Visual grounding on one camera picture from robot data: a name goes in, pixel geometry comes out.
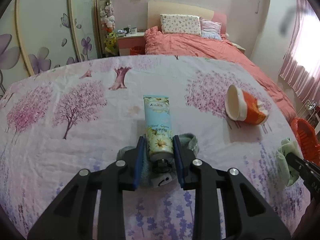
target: silver screw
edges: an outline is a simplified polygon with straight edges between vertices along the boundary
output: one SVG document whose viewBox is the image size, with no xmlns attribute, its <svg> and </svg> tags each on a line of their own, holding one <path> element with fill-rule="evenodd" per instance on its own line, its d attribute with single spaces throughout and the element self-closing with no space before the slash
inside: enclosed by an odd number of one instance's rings
<svg viewBox="0 0 320 240">
<path fill-rule="evenodd" d="M 202 161 L 199 160 L 199 159 L 194 159 L 192 161 L 192 164 L 195 165 L 195 166 L 201 166 L 202 165 Z"/>
<path fill-rule="evenodd" d="M 233 175 L 233 176 L 236 176 L 236 175 L 238 175 L 239 174 L 239 171 L 236 169 L 236 168 L 232 168 L 232 169 L 230 169 L 230 174 L 231 175 Z"/>
<path fill-rule="evenodd" d="M 89 174 L 89 171 L 87 169 L 82 169 L 79 171 L 80 176 L 87 176 Z"/>
<path fill-rule="evenodd" d="M 125 166 L 125 161 L 124 160 L 119 160 L 119 161 L 116 162 L 116 165 L 118 167 L 123 167 L 123 166 Z"/>
</svg>

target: blue hand cream tube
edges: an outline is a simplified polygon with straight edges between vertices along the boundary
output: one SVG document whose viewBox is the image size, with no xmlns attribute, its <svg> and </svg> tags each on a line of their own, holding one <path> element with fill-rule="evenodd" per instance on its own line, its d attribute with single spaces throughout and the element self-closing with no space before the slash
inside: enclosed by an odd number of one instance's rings
<svg viewBox="0 0 320 240">
<path fill-rule="evenodd" d="M 147 155 L 154 173 L 166 173 L 172 168 L 172 128 L 169 98 L 143 96 L 146 117 Z"/>
</svg>

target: red plastic basket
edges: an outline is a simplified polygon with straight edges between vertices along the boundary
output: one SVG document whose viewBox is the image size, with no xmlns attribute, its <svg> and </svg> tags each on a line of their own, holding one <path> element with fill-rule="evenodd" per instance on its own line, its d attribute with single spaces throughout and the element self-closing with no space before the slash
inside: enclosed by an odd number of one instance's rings
<svg viewBox="0 0 320 240">
<path fill-rule="evenodd" d="M 135 46 L 130 49 L 130 55 L 144 55 L 145 47 L 144 46 Z"/>
<path fill-rule="evenodd" d="M 300 145 L 303 157 L 316 165 L 320 165 L 320 145 L 315 129 L 302 118 L 293 119 L 290 126 Z"/>
</svg>

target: headboard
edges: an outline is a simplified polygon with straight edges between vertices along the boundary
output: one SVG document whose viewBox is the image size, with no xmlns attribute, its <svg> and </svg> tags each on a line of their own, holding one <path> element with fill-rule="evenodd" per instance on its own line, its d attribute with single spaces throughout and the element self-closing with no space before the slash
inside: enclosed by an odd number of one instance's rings
<svg viewBox="0 0 320 240">
<path fill-rule="evenodd" d="M 226 33 L 227 16 L 225 14 L 192 5 L 153 0 L 148 2 L 148 29 L 153 26 L 161 28 L 160 14 L 162 13 L 197 15 L 206 20 L 222 22 L 221 33 Z"/>
</svg>

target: blue gripper pad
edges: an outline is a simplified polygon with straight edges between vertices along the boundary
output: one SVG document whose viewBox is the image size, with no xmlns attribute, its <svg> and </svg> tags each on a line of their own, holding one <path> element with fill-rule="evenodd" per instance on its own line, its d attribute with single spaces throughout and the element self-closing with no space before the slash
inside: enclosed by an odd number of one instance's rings
<svg viewBox="0 0 320 240">
<path fill-rule="evenodd" d="M 146 149 L 146 140 L 142 136 L 140 136 L 136 150 L 138 152 L 136 165 L 134 167 L 134 180 L 133 186 L 136 189 L 140 183 L 142 166 L 143 166 L 143 154 Z"/>
<path fill-rule="evenodd" d="M 182 165 L 182 160 L 181 160 L 181 156 L 180 156 L 178 143 L 177 143 L 175 136 L 173 137 L 173 153 L 174 153 L 174 162 L 176 164 L 178 181 L 179 181 L 181 188 L 183 188 L 185 186 L 186 182 L 183 177 L 183 165 Z"/>
</svg>

